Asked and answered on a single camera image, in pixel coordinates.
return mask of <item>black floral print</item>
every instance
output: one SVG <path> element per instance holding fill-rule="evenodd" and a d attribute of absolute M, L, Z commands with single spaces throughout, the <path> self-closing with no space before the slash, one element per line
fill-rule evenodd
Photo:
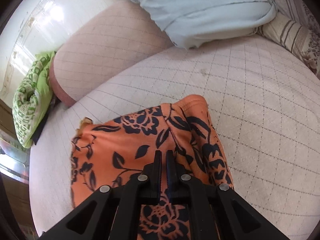
<path fill-rule="evenodd" d="M 143 157 L 146 153 L 147 153 L 147 150 L 148 150 L 148 145 L 142 145 L 138 148 L 137 150 L 137 153 L 136 153 L 136 158 L 135 159 L 138 159 L 138 158 L 141 158 Z M 125 164 L 125 160 L 124 158 L 122 157 L 121 154 L 117 153 L 117 152 L 114 152 L 113 153 L 113 156 L 112 156 L 112 166 L 116 169 L 120 169 L 122 170 L 118 175 L 117 177 L 112 181 L 112 187 L 118 187 L 118 186 L 122 186 L 122 181 L 123 181 L 123 178 L 121 177 L 123 174 L 125 174 L 126 172 L 130 172 L 131 173 L 131 176 L 134 175 L 134 174 L 141 174 L 142 173 L 142 170 L 137 170 L 137 169 L 130 169 L 130 168 L 126 168 L 124 167 L 124 164 Z"/>
<path fill-rule="evenodd" d="M 142 207 L 138 233 L 144 240 L 189 240 L 188 220 L 186 206 L 172 205 L 166 189 L 158 205 Z"/>
<path fill-rule="evenodd" d="M 81 147 L 77 145 L 79 142 L 80 137 L 75 137 L 72 140 L 72 145 L 73 145 L 73 150 L 71 154 L 71 185 L 75 182 L 77 182 L 77 176 L 82 175 L 84 178 L 84 184 L 93 192 L 96 190 L 96 176 L 93 171 L 93 163 L 88 163 L 84 162 L 79 168 L 78 165 L 78 158 L 74 156 L 75 152 L 80 152 L 81 149 L 87 149 L 86 152 L 86 158 L 87 160 L 90 160 L 90 158 L 93 155 L 93 150 L 92 150 L 92 144 L 94 144 L 94 141 L 97 137 L 92 135 L 92 141 L 91 143 Z"/>
<path fill-rule="evenodd" d="M 145 135 L 157 134 L 159 121 L 156 116 L 161 116 L 161 108 L 159 106 L 138 111 L 133 114 L 124 115 L 114 119 L 114 122 L 122 124 L 126 133 L 140 133 Z"/>

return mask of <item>orange cloth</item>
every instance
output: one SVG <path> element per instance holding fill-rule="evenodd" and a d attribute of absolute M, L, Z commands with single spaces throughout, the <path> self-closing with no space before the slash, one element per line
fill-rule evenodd
<path fill-rule="evenodd" d="M 232 177 L 205 99 L 190 95 L 175 104 L 161 104 L 105 124 L 89 124 L 72 140 L 71 193 L 76 207 L 102 185 L 124 185 L 132 174 L 152 163 L 156 150 L 167 150 L 189 173 L 205 184 L 227 183 Z M 171 205 L 162 169 L 161 200 L 141 209 L 138 239 L 190 239 L 188 212 Z"/>

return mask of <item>white wall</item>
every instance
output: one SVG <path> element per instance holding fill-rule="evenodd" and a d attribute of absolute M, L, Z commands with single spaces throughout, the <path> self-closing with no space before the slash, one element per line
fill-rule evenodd
<path fill-rule="evenodd" d="M 41 0 L 23 0 L 0 35 L 0 90 L 13 46 L 30 13 Z"/>
<path fill-rule="evenodd" d="M 12 107 L 15 90 L 35 55 L 58 49 L 115 1 L 24 0 L 0 36 L 0 99 Z"/>

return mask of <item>metal rivet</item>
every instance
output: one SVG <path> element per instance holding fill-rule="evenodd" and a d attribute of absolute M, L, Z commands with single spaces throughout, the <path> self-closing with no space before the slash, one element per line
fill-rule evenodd
<path fill-rule="evenodd" d="M 107 193 L 109 192 L 109 190 L 110 190 L 110 187 L 108 185 L 103 185 L 100 187 L 100 192 L 102 193 Z"/>
<path fill-rule="evenodd" d="M 221 189 L 222 191 L 227 191 L 229 188 L 229 185 L 225 183 L 219 185 L 219 189 Z"/>
<path fill-rule="evenodd" d="M 146 181 L 148 179 L 148 176 L 145 174 L 141 174 L 138 176 L 138 181 Z"/>
<path fill-rule="evenodd" d="M 181 175 L 181 179 L 184 181 L 191 180 L 191 176 L 189 174 L 183 174 Z"/>

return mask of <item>green patterned pillow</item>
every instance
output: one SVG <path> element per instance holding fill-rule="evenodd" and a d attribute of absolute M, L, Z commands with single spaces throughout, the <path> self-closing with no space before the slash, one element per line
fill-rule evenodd
<path fill-rule="evenodd" d="M 44 117 L 52 98 L 49 68 L 55 53 L 53 51 L 36 55 L 37 60 L 32 64 L 13 97 L 14 126 L 18 140 L 25 148 L 31 147 L 31 136 Z"/>

